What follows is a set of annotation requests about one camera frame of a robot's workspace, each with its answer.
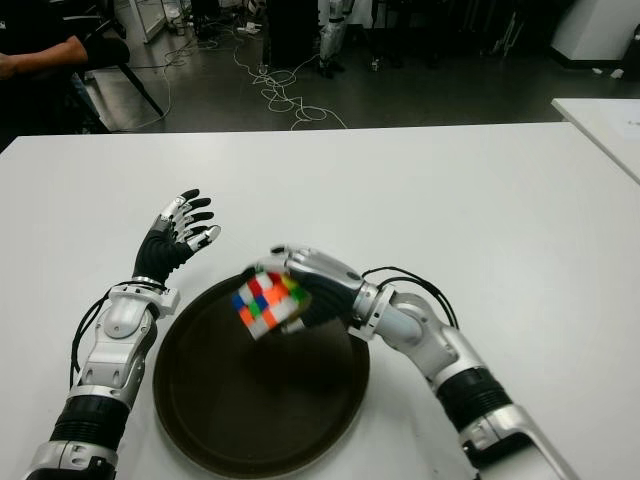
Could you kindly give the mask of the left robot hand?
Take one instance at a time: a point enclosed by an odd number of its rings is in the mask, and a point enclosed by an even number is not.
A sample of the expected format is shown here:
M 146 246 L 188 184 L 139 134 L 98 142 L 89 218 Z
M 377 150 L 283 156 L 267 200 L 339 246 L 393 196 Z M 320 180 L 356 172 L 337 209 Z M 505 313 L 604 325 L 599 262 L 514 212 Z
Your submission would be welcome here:
M 191 189 L 162 208 L 138 249 L 132 279 L 163 286 L 174 270 L 211 245 L 221 233 L 210 223 L 211 204 L 211 198 Z

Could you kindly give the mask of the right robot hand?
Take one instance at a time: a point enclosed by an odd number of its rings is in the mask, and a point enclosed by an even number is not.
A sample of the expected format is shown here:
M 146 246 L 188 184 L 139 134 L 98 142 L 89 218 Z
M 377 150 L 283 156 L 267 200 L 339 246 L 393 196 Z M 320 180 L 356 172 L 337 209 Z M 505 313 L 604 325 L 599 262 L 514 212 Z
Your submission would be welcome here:
M 308 306 L 300 314 L 290 316 L 275 328 L 278 334 L 314 328 L 351 313 L 364 284 L 349 266 L 308 246 L 276 246 L 269 256 L 250 264 L 242 274 L 267 272 L 286 274 L 310 295 Z

